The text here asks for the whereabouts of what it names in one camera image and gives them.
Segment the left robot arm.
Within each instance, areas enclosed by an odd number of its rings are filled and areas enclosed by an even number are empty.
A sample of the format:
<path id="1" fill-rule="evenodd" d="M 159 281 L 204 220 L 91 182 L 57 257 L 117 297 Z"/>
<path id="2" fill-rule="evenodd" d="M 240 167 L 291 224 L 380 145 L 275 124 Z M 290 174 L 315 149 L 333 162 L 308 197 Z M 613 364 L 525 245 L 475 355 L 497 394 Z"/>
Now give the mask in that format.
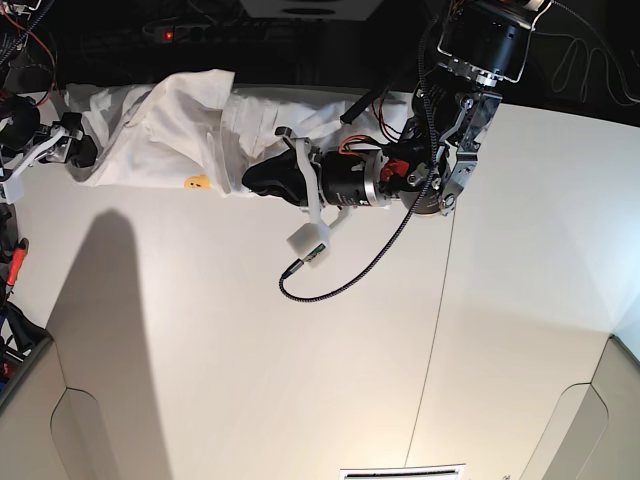
<path id="1" fill-rule="evenodd" d="M 312 146 L 310 174 L 300 166 L 291 130 L 276 133 L 287 148 L 255 166 L 241 184 L 259 196 L 310 209 L 383 207 L 402 201 L 418 215 L 447 214 L 478 160 L 480 136 L 502 101 L 496 85 L 520 80 L 532 34 L 548 1 L 448 1 L 426 24 L 418 51 L 418 81 L 403 128 L 383 119 L 387 86 L 368 92 L 341 120 L 350 123 L 369 102 L 383 138 L 351 135 L 327 151 Z"/>

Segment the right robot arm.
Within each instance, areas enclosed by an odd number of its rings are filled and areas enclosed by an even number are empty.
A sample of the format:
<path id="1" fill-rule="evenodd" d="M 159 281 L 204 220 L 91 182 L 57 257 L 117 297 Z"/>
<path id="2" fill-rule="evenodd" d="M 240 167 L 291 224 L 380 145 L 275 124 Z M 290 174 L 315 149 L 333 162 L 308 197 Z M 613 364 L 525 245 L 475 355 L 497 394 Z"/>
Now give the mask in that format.
<path id="1" fill-rule="evenodd" d="M 41 108 L 57 87 L 55 48 L 37 33 L 52 1 L 1 3 L 1 195 L 7 199 L 35 164 L 62 164 L 84 172 L 97 160 L 82 117 L 66 112 L 50 124 Z"/>

